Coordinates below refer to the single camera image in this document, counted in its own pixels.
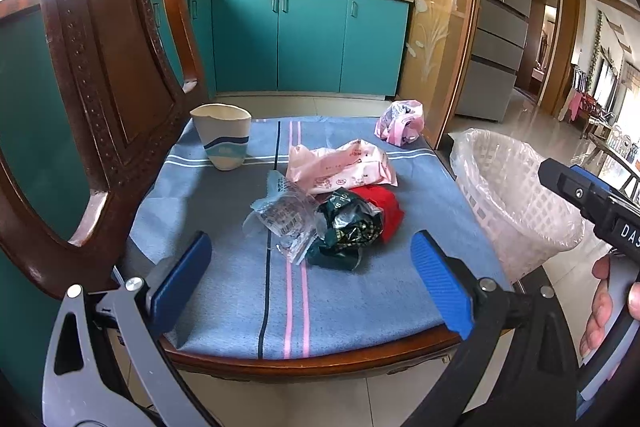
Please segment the person right hand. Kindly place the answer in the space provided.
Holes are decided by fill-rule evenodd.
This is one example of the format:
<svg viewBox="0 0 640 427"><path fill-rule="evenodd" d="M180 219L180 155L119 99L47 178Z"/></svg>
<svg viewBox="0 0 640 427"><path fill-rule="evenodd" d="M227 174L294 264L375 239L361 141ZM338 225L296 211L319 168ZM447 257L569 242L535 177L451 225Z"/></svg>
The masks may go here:
<svg viewBox="0 0 640 427"><path fill-rule="evenodd" d="M580 338L579 353L583 358L600 347L606 335L605 326L613 311L613 300L608 292L610 257L599 259L592 267L592 274L599 280L599 285L592 299L591 314L584 335Z"/></svg>

